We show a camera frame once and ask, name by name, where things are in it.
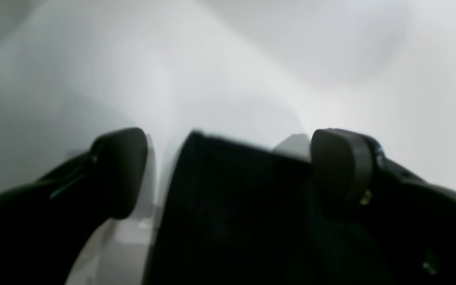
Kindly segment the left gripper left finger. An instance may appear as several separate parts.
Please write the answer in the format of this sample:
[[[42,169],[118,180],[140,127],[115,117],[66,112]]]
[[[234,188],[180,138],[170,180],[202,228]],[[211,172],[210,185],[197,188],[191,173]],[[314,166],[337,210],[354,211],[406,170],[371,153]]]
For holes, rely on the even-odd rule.
[[[89,151],[0,193],[0,285],[63,285],[93,232],[137,204],[148,142],[141,128],[98,137]]]

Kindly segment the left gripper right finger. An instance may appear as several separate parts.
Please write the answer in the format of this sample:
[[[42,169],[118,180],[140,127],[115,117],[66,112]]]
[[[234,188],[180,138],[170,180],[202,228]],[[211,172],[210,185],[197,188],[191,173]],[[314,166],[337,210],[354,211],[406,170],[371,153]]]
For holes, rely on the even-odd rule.
[[[357,132],[316,130],[310,156],[324,216],[362,226],[399,285],[456,285],[456,191],[426,182]]]

